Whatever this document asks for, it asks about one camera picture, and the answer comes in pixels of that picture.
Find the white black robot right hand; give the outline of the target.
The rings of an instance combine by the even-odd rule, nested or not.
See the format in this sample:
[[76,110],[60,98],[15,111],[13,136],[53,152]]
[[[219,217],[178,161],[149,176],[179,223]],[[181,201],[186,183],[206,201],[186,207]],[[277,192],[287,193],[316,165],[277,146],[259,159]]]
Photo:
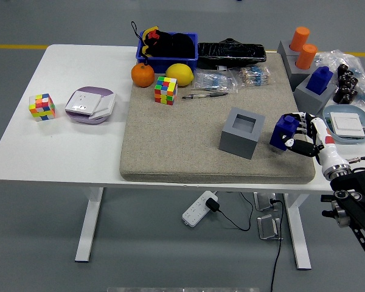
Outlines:
[[312,140],[309,143],[280,133],[281,141],[286,149],[316,158],[322,167],[322,174],[328,181],[351,173],[348,161],[338,154],[334,138],[321,118],[305,112],[288,113],[284,115],[284,118],[298,122],[297,128],[293,131],[294,134],[303,134]]

